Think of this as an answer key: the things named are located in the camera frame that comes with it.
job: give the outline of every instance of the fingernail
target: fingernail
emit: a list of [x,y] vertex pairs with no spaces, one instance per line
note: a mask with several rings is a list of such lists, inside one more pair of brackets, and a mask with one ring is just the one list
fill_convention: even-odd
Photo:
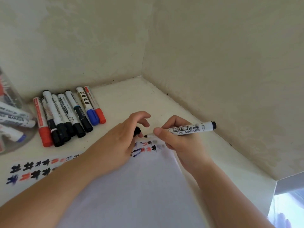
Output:
[[160,128],[160,127],[154,128],[153,133],[154,133],[156,136],[158,136],[158,135],[161,133],[161,128]]

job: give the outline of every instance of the plastic container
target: plastic container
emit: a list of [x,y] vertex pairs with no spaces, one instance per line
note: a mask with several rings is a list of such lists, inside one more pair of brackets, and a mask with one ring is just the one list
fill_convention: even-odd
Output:
[[0,154],[25,145],[37,129],[35,114],[0,68]]

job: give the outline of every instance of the blue marker cap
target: blue marker cap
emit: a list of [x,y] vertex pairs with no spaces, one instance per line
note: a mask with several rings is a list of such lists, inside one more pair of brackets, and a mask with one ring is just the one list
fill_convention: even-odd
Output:
[[88,115],[89,120],[90,120],[90,122],[91,122],[91,124],[92,124],[93,126],[96,126],[96,125],[99,124],[99,117],[97,116],[95,110],[89,109],[89,110],[87,111],[87,115]]
[[17,142],[23,142],[23,141],[25,140],[25,138],[26,138],[26,135],[23,134],[23,135],[21,136],[21,138],[18,139]]

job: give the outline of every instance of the forearm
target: forearm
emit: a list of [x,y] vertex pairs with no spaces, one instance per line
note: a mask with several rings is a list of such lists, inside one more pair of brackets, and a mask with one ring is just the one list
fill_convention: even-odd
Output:
[[218,228],[274,228],[213,162],[193,176]]
[[54,227],[94,174],[84,155],[68,161],[0,208],[0,227]]

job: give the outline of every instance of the person's right arm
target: person's right arm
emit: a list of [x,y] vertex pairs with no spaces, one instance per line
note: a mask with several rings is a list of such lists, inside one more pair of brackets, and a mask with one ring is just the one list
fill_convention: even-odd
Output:
[[246,198],[229,177],[204,151],[198,134],[177,136],[168,128],[190,125],[172,116],[154,134],[176,151],[183,167],[192,174],[202,190],[203,199],[218,228],[274,228],[267,218]]

